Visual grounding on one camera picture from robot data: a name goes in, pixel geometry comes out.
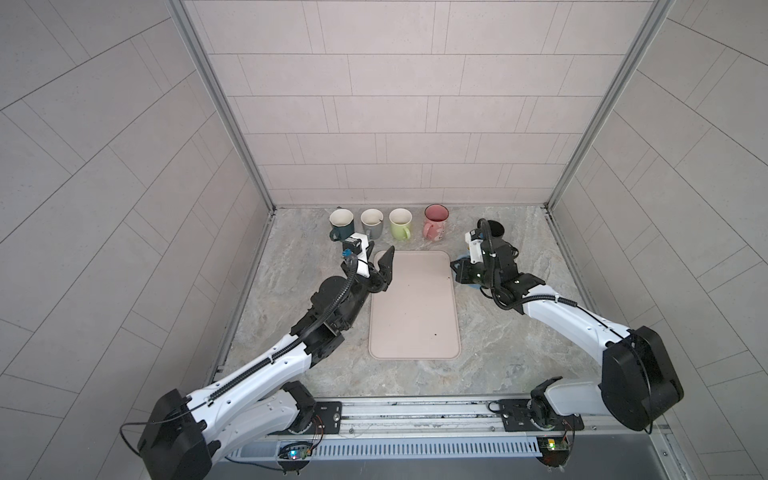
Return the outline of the black mug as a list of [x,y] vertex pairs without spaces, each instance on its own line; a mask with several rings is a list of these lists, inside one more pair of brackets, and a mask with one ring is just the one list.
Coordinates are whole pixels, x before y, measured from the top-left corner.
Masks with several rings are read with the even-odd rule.
[[482,241],[501,241],[505,234],[504,226],[495,220],[481,218],[477,222],[478,236]]

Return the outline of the grey mug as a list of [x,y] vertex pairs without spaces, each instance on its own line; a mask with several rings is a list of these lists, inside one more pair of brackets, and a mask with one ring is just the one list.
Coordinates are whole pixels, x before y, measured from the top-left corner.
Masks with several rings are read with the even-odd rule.
[[362,232],[369,240],[379,239],[384,227],[384,214],[378,209],[367,209],[360,215]]

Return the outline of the light green mug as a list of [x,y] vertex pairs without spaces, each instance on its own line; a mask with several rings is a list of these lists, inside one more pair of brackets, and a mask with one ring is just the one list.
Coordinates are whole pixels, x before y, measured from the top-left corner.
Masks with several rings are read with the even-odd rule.
[[395,240],[409,240],[412,237],[412,213],[405,208],[396,208],[389,213],[390,231]]

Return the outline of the dark green mug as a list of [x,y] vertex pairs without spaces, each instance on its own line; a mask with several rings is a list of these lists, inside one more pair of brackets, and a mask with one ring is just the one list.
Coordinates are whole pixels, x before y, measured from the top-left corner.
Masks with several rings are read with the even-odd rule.
[[329,238],[332,241],[343,241],[355,233],[354,213],[345,208],[337,208],[329,216],[331,230]]

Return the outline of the pink ghost mug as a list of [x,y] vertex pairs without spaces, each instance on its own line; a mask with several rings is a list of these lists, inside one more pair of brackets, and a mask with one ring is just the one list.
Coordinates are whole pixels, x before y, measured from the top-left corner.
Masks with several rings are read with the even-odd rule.
[[442,204],[432,204],[424,210],[423,237],[428,241],[440,241],[445,232],[446,222],[450,216],[447,207]]

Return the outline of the blue butterfly mug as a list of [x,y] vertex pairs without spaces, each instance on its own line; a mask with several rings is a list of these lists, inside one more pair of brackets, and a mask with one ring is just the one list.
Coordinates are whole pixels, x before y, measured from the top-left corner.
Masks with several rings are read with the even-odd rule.
[[483,264],[473,264],[469,256],[463,256],[450,263],[454,274],[454,280],[461,285],[468,285],[474,289],[482,287]]

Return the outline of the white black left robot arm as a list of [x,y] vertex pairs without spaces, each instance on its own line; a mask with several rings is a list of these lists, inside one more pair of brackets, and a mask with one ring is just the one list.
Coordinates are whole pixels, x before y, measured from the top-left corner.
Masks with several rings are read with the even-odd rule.
[[391,284],[395,249],[377,263],[366,258],[371,251],[344,253],[342,275],[325,279],[310,309],[262,355],[188,395],[172,389],[156,401],[132,449],[151,478],[203,479],[250,441],[312,424],[316,401],[299,376],[330,356],[368,297]]

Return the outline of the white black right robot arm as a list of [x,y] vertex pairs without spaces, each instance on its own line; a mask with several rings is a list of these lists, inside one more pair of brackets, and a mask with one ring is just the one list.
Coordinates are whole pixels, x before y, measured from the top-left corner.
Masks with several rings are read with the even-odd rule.
[[553,328],[600,366],[597,380],[552,377],[530,393],[528,412],[541,430],[571,415],[610,415],[633,430],[684,398],[684,388],[661,336],[653,329],[615,323],[568,299],[533,274],[519,271],[518,251],[500,237],[470,231],[468,255],[452,261],[460,284],[474,284],[501,310],[514,310]]

